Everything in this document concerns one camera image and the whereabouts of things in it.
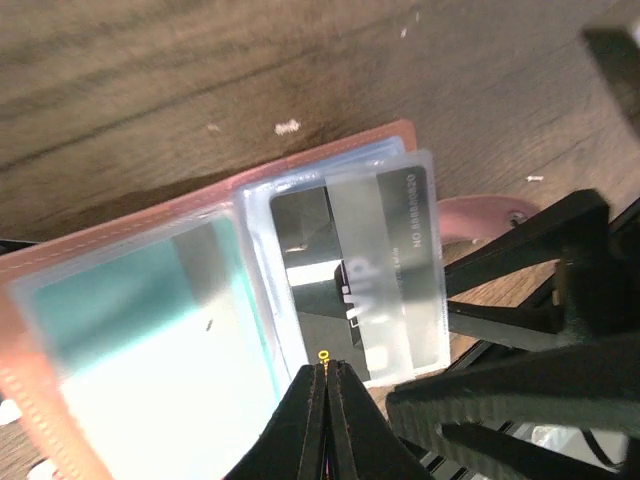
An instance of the wooden table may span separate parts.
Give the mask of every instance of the wooden table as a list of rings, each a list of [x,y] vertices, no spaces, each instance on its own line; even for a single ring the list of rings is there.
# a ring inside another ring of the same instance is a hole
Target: wooden table
[[[640,149],[578,40],[610,4],[5,2],[0,237],[53,238],[400,117],[434,153],[441,198],[546,206],[596,187],[620,211]],[[290,119],[300,129],[276,135]],[[548,271],[466,298],[511,305]],[[470,343],[454,338],[454,355]],[[0,479],[36,458],[2,427]]]

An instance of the card holder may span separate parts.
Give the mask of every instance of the card holder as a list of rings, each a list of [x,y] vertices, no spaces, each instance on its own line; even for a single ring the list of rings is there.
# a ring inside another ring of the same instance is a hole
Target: card holder
[[[236,194],[296,371],[346,359],[381,386],[450,362],[431,157],[400,147],[379,142]]]
[[[298,365],[315,361],[273,316],[240,192],[371,145],[412,151],[413,127],[395,122],[0,258],[0,389],[62,476],[219,478],[239,460]]]

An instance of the pink object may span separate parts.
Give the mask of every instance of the pink object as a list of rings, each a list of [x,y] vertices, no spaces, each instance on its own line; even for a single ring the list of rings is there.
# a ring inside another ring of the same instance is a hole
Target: pink object
[[[443,245],[476,239],[490,240],[508,232],[515,223],[540,209],[521,198],[504,195],[454,197],[438,202]]]

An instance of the credit card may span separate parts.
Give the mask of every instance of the credit card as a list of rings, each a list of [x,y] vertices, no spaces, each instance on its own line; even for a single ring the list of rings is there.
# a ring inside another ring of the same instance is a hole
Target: credit card
[[[221,478],[259,438],[280,392],[230,219],[24,282],[60,392],[114,478]]]
[[[376,322],[367,315],[376,303],[384,303],[385,308],[397,304],[397,309],[386,311],[411,320],[406,333],[414,365],[437,361],[440,352],[429,351],[424,339],[438,334],[437,325],[433,332],[425,331],[425,323],[436,322],[422,321],[438,314],[434,299],[440,294],[426,175],[423,167],[413,166],[344,181],[328,179],[324,187],[272,199],[281,254],[310,361],[328,351],[331,358],[349,362],[363,381],[383,364],[393,363],[390,356],[402,352],[363,341],[361,323]],[[375,244],[379,255],[367,259],[352,255],[357,242],[367,242],[369,252]],[[378,288],[380,282],[386,282],[386,288]],[[417,319],[418,338],[412,338]]]

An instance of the white speck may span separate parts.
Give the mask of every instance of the white speck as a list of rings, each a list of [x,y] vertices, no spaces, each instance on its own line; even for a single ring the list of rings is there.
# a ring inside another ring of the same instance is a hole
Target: white speck
[[[309,248],[309,245],[306,244],[302,244],[302,245],[297,245],[295,247],[291,247],[291,248],[287,248],[285,250],[285,253],[291,253],[291,252],[304,252],[307,248]]]
[[[300,122],[295,119],[289,120],[287,123],[278,123],[274,131],[276,135],[284,135],[285,133],[293,133],[300,130]]]
[[[27,475],[27,480],[51,480],[57,470],[51,460],[45,460],[31,469]]]
[[[20,420],[22,412],[13,400],[5,400],[0,403],[0,426]]]
[[[383,370],[389,365],[389,352],[385,346],[366,348],[364,357],[369,371]]]

